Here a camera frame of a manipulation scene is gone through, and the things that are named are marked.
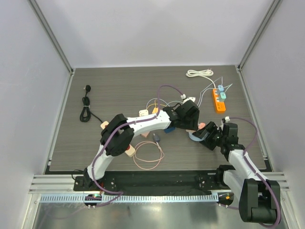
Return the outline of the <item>round light blue socket base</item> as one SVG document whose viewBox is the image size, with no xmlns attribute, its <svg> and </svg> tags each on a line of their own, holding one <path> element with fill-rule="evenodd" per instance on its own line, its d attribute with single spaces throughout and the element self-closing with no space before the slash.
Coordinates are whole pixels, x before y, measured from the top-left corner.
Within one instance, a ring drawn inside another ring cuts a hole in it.
<svg viewBox="0 0 305 229">
<path fill-rule="evenodd" d="M 205 137 L 199 138 L 193 135 L 193 133 L 189 133 L 189 138 L 195 142 L 201 142 L 205 139 Z"/>
</svg>

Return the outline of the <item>blue cube adapter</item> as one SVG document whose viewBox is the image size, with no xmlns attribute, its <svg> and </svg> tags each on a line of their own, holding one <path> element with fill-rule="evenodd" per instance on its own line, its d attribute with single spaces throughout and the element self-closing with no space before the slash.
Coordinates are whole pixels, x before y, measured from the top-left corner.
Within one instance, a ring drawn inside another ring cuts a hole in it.
<svg viewBox="0 0 305 229">
<path fill-rule="evenodd" d="M 172 132 L 173 130 L 175 130 L 175 127 L 171 127 L 171 128 L 164 129 L 164 132 L 165 132 L 165 133 L 170 133 L 170 132 Z"/>
</svg>

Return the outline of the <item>yellow charger plug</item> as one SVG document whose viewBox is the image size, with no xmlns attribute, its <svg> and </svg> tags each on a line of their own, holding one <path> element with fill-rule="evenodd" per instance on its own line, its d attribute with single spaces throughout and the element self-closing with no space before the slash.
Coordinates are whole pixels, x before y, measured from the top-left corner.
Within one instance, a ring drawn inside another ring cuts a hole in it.
<svg viewBox="0 0 305 229">
<path fill-rule="evenodd" d="M 159 108 L 158 107 L 155 107 L 152 111 L 152 114 L 157 114 L 159 112 Z"/>
</svg>

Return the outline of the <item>white adapter plug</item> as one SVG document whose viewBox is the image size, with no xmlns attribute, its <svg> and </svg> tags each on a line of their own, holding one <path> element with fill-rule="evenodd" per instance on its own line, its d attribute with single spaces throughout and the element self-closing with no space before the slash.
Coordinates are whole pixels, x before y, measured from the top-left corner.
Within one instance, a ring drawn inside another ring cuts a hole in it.
<svg viewBox="0 0 305 229">
<path fill-rule="evenodd" d="M 149 111 L 147 109 L 143 109 L 139 111 L 139 117 L 141 116 L 147 116 L 149 114 Z"/>
</svg>

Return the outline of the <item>beige power strip red sockets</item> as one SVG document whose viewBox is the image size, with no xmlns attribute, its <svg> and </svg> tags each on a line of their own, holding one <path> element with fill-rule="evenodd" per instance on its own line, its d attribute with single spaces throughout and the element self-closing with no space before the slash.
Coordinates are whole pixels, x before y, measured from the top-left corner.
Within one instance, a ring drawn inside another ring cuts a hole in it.
<svg viewBox="0 0 305 229">
<path fill-rule="evenodd" d="M 102 129 L 105 129 L 105 128 L 107 127 L 108 124 L 109 124 L 109 122 L 107 122 L 107 121 L 102 122 L 101 128 L 102 128 Z M 132 157 L 132 156 L 134 155 L 134 153 L 135 153 L 135 149 L 134 149 L 134 147 L 133 147 L 132 145 L 129 145 L 129 146 L 127 147 L 127 149 L 125 150 L 125 154 L 126 154 L 128 157 Z"/>
</svg>

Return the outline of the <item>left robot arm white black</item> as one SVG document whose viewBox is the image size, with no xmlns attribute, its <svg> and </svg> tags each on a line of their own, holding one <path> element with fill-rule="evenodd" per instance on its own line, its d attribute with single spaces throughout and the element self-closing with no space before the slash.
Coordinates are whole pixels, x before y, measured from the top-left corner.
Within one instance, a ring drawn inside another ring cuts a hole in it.
<svg viewBox="0 0 305 229">
<path fill-rule="evenodd" d="M 95 191 L 114 157 L 123 154 L 134 137 L 154 130 L 179 128 L 197 130 L 199 108 L 191 100 L 175 107 L 165 107 L 154 114 L 139 117 L 116 115 L 102 130 L 100 147 L 84 171 L 83 186 Z"/>
</svg>

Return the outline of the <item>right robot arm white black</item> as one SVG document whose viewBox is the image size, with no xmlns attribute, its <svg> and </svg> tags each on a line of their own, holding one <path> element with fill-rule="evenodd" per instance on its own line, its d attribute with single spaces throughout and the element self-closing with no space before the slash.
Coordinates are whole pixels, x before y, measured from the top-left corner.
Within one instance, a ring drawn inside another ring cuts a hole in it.
<svg viewBox="0 0 305 229">
<path fill-rule="evenodd" d="M 210 150 L 219 147 L 229 162 L 218 167 L 214 179 L 219 188 L 229 187 L 234 193 L 242 221 L 273 228 L 281 220 L 280 185 L 251 161 L 247 148 L 239 143 L 238 125 L 229 120 L 224 118 L 220 126 L 209 122 L 189 137 Z"/>
</svg>

